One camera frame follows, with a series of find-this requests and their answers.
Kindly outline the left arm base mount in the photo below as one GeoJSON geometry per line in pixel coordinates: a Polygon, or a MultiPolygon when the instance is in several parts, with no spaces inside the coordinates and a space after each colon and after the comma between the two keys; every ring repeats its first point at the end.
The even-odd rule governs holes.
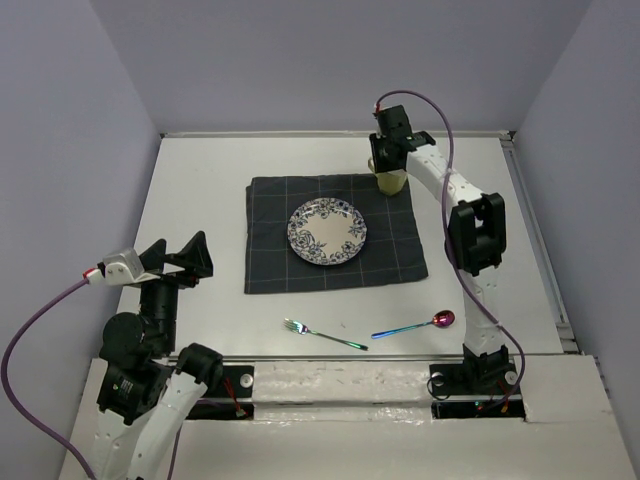
{"type": "Polygon", "coordinates": [[[188,420],[252,420],[255,367],[249,364],[225,364],[222,380],[199,399],[188,420]]]}

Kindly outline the cream yellow mug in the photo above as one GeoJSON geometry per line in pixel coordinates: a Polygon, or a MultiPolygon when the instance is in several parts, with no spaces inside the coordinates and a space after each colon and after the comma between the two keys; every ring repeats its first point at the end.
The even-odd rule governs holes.
{"type": "Polygon", "coordinates": [[[375,171],[375,164],[372,157],[368,159],[368,167],[375,176],[379,191],[386,196],[395,196],[403,188],[407,181],[407,172],[404,170],[394,170],[390,172],[378,173],[375,171]]]}

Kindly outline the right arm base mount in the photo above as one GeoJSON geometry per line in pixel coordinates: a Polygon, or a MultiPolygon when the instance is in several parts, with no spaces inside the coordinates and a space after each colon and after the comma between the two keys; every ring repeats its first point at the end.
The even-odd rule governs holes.
{"type": "Polygon", "coordinates": [[[526,417],[518,373],[508,350],[474,355],[463,350],[459,362],[429,366],[427,391],[436,420],[521,419],[526,417]]]}

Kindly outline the iridescent fork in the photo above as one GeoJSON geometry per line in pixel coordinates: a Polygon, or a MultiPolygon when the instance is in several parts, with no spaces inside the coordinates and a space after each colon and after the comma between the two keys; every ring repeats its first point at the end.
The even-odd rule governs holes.
{"type": "Polygon", "coordinates": [[[296,321],[296,320],[291,320],[288,318],[285,318],[283,320],[283,325],[284,328],[287,329],[288,331],[297,333],[299,335],[312,335],[312,336],[316,336],[325,340],[329,340],[335,343],[339,343],[341,345],[345,345],[354,349],[357,349],[359,351],[368,351],[369,347],[360,343],[356,343],[356,342],[352,342],[349,340],[344,340],[341,338],[337,338],[331,335],[327,335],[324,333],[321,333],[319,331],[313,330],[311,328],[309,328],[307,325],[296,321]]]}

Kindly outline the dark plaid cloth napkin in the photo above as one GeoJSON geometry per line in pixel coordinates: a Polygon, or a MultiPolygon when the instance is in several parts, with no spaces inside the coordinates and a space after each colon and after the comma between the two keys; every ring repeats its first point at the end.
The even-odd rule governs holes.
{"type": "Polygon", "coordinates": [[[371,174],[255,177],[246,187],[246,294],[307,293],[421,281],[428,267],[410,186],[386,196],[371,174]],[[294,211],[320,197],[345,200],[363,215],[366,242],[355,258],[318,266],[300,258],[287,239],[294,211]]]}

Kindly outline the blue floral plate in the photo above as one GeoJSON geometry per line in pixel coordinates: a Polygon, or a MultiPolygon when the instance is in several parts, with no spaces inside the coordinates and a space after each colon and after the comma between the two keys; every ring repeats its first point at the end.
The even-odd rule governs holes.
{"type": "Polygon", "coordinates": [[[354,259],[365,245],[368,227],[350,203],[320,197],[299,206],[290,216],[286,235],[296,255],[318,266],[334,266],[354,259]]]}

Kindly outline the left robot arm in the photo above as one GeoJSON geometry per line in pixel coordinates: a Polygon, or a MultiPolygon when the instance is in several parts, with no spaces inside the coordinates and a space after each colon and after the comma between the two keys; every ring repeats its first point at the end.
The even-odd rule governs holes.
{"type": "Polygon", "coordinates": [[[139,308],[112,316],[102,333],[107,369],[97,397],[97,430],[89,465],[98,479],[152,479],[186,417],[223,378],[222,354],[198,343],[175,349],[178,294],[212,277],[206,235],[177,253],[160,239],[143,253],[106,256],[86,278],[139,289],[139,308]]]}

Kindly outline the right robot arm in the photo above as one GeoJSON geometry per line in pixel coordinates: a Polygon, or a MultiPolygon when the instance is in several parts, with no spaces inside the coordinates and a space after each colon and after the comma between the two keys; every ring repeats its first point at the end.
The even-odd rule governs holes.
{"type": "Polygon", "coordinates": [[[445,254],[463,290],[463,358],[431,366],[431,393],[440,401],[501,394],[515,372],[505,332],[492,311],[507,243],[505,201],[456,171],[430,134],[412,129],[403,106],[376,107],[374,117],[378,129],[369,137],[374,173],[403,171],[438,200],[445,254]]]}

